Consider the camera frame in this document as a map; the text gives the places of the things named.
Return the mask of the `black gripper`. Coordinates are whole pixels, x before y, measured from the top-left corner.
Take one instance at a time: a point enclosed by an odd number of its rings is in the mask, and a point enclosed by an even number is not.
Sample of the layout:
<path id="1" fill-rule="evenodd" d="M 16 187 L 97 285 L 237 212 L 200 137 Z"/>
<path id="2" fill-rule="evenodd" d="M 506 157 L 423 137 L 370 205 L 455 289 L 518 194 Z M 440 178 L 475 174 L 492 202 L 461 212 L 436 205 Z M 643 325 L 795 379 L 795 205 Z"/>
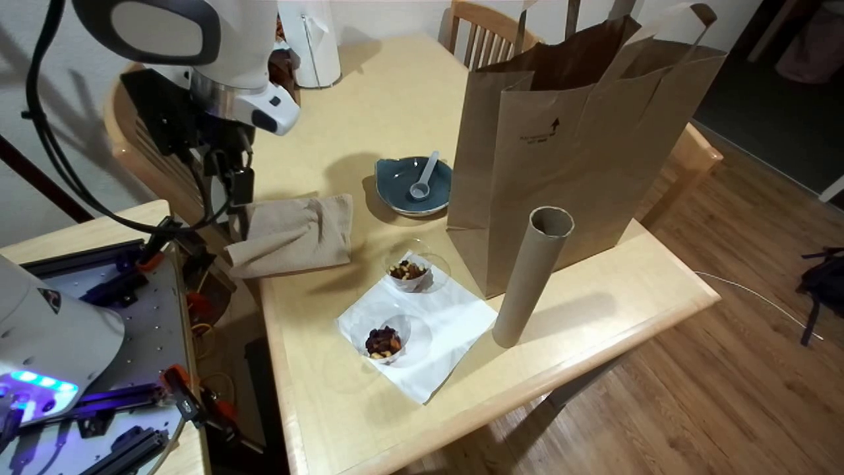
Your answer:
<path id="1" fill-rule="evenodd" d="M 253 201 L 253 125 L 200 112 L 184 135 L 184 164 L 220 183 L 232 209 Z"/>

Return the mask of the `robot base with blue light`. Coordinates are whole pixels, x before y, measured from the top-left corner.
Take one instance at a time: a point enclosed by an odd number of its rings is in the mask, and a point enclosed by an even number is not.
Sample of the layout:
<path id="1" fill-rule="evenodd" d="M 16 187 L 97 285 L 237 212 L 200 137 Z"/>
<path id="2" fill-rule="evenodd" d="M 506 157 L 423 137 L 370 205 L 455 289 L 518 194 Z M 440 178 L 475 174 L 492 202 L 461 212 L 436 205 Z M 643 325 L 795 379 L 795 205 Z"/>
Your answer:
<path id="1" fill-rule="evenodd" d="M 23 425 L 55 418 L 112 367 L 125 319 L 0 256 L 0 391 Z"/>

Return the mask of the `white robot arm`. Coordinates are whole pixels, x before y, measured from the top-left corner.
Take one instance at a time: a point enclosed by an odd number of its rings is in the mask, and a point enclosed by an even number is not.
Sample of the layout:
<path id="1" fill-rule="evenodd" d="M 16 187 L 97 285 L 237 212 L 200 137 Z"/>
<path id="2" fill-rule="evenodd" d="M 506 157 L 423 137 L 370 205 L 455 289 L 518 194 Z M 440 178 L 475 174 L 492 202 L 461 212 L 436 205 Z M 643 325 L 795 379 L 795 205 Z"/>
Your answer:
<path id="1" fill-rule="evenodd" d="M 300 108 L 270 79 L 278 0 L 72 0 L 85 28 L 108 50 L 191 69 L 200 137 L 213 125 L 285 135 Z"/>

